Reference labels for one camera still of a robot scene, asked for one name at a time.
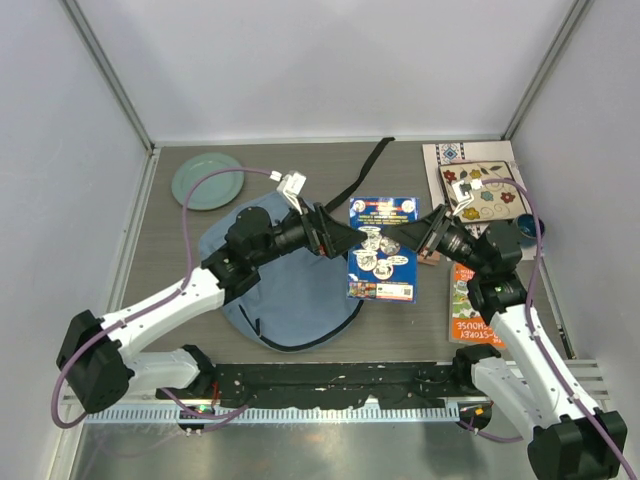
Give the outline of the blue illustrated book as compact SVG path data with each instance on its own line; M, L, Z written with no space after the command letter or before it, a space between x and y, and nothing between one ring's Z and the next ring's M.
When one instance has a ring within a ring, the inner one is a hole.
M413 303L417 296L417 254L383 233L418 219L415 197L353 197L350 226L366 238L348 253L347 296L357 300Z

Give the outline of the light blue backpack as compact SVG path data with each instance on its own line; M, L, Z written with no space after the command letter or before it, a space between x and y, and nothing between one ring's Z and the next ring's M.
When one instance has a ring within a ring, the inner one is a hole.
M347 201L394 140L385 137L378 142L357 179L328 202L328 212ZM241 210L254 206L264 208L272 220L282 220L288 211L277 193L241 204L200 238L201 261L223 245L224 235ZM260 267L259 273L257 285L221 310L240 333L276 351L298 352L330 341L353 322L363 304L346 296L346 256L326 259L302 248Z

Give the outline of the orange 78-storey treehouse book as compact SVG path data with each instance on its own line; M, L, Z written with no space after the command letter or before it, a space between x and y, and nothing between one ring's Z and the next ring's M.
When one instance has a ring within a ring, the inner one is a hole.
M472 270L459 263L452 264L448 320L449 341L464 345L490 344L498 350L505 350L504 342L471 305L467 281L473 277L473 274Z

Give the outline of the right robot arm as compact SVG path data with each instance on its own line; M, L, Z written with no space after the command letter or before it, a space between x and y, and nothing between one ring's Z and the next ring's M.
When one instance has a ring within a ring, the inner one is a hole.
M532 306L530 288L516 272L522 258L507 221L473 237L441 205L429 215L386 227L384 236L414 251L437 251L473 273L468 298L504 342L520 373L489 344L457 350L451 380L457 391L488 396L527 444L539 479L611 479L635 476L623 456L628 429L616 411L604 411L559 356Z

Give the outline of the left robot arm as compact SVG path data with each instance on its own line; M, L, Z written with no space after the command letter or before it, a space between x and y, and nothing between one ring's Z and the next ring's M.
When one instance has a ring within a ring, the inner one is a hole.
M96 317L85 310L69 323L56 364L85 413L99 413L127 392L149 386L181 389L190 398L205 397L213 375L193 349L158 356L142 351L156 339L215 311L255 286L259 269L299 249L327 259L340 257L366 235L331 217L326 208L292 209L272 222L260 207L242 210L223 245L184 279L120 311Z

